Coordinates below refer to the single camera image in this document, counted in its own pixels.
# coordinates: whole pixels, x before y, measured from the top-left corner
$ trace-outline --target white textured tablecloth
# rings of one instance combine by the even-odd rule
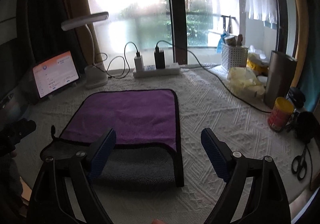
[[[284,182],[289,202],[308,185],[308,173],[299,182],[291,173],[291,162],[300,155],[304,145],[293,133],[277,134],[267,124],[268,114],[234,98],[217,80],[203,69],[182,69],[178,76],[134,79],[131,73],[125,79],[111,79],[104,87],[87,90],[83,84],[69,88],[52,100],[31,108],[30,119],[37,124],[34,133],[18,144],[16,162],[25,182],[33,186],[42,165],[39,154],[52,139],[51,125],[60,134],[81,102],[99,91],[144,90],[168,88],[179,100],[181,146],[185,186],[165,192],[127,192],[96,186],[102,205],[115,224],[151,223],[158,218],[172,223],[203,223],[217,202],[225,183],[219,179],[201,145],[200,133],[210,127],[220,141],[232,151],[246,157],[261,159],[270,155]],[[320,154],[314,140],[309,144],[313,160],[313,174],[320,169]],[[251,183],[244,187],[242,199],[234,219],[244,210]]]

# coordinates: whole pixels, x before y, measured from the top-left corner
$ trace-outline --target scissors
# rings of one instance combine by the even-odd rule
[[[306,151],[307,148],[304,147],[302,155],[297,155],[291,164],[291,172],[297,175],[299,181],[303,180],[307,174]]]

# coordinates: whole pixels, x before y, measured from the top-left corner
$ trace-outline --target metal screw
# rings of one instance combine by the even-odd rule
[[[264,159],[265,159],[267,162],[269,162],[269,163],[272,162],[272,157],[271,157],[271,156],[266,155],[266,156],[264,157]]]
[[[76,157],[83,157],[85,155],[85,152],[79,151],[76,153]]]
[[[234,157],[237,157],[237,158],[239,158],[239,157],[242,156],[242,154],[241,154],[240,152],[238,152],[238,151],[234,151],[234,152],[232,153],[232,155],[233,155]]]
[[[46,161],[47,163],[51,162],[52,160],[53,160],[53,158],[52,158],[51,156],[48,156],[48,157],[45,159],[45,161]]]

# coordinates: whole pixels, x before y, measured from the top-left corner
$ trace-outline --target finger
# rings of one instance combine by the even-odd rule
[[[165,223],[161,220],[153,220],[151,224],[165,224]]]
[[[12,152],[10,152],[10,156],[11,158],[14,158],[17,156],[17,152],[15,150],[13,150]]]

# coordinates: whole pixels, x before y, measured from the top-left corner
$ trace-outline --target tablet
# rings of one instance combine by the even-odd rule
[[[70,51],[41,62],[32,71],[40,98],[79,79]]]

